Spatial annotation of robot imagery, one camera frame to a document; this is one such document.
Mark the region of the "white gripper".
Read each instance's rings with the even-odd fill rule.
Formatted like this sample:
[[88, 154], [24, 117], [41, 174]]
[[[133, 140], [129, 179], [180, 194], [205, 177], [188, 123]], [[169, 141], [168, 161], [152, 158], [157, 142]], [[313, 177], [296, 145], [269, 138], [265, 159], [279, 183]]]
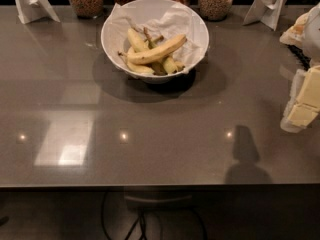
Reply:
[[280, 127], [290, 133], [306, 129], [320, 113], [320, 3], [309, 13], [297, 18], [295, 23], [280, 36], [285, 45], [303, 48], [310, 58], [308, 71], [298, 69], [291, 85], [288, 101]]

